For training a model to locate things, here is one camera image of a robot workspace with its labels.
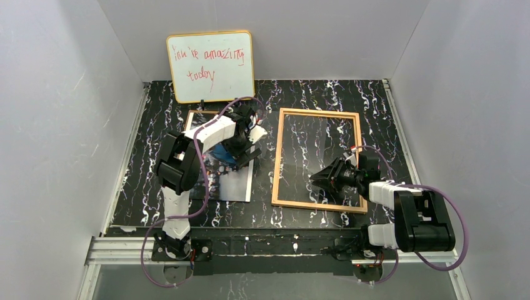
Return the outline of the light wooden picture frame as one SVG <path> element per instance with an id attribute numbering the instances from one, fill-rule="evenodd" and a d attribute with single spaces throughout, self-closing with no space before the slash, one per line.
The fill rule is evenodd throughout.
<path id="1" fill-rule="evenodd" d="M 328 192 L 310 177 L 362 143 L 357 112 L 282 107 L 279 111 L 271 203 L 296 209 L 366 214 L 354 188 Z"/>

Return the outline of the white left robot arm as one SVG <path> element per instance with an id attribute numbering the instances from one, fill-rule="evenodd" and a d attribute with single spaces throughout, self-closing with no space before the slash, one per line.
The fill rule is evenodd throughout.
<path id="1" fill-rule="evenodd" d="M 190 231 L 193 190 L 203 188 L 205 201 L 248 201 L 252 162 L 261 153 L 255 144 L 266 134 L 254 109 L 242 105 L 166 135 L 156 163 L 166 236 L 182 240 Z"/>

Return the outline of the colour street photo print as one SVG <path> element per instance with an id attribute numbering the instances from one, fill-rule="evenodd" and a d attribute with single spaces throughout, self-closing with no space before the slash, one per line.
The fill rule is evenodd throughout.
<path id="1" fill-rule="evenodd" d="M 254 161 L 237 168 L 223 152 L 222 145 L 217 144 L 203 153 L 204 165 L 209 180 L 209 201 L 250 201 Z M 205 195 L 204 178 L 199 168 L 197 183 L 190 190 L 190 200 L 202 201 Z"/>

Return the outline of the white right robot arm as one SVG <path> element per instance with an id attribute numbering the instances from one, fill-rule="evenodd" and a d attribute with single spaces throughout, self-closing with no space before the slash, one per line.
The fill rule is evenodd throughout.
<path id="1" fill-rule="evenodd" d="M 361 228 L 361 249 L 391 248 L 405 253 L 447 252 L 456 244 L 445 201 L 439 192 L 382 180 L 379 159 L 344 153 L 313 174 L 315 186 L 332 193 L 353 187 L 364 199 L 394 213 L 394 222 Z"/>

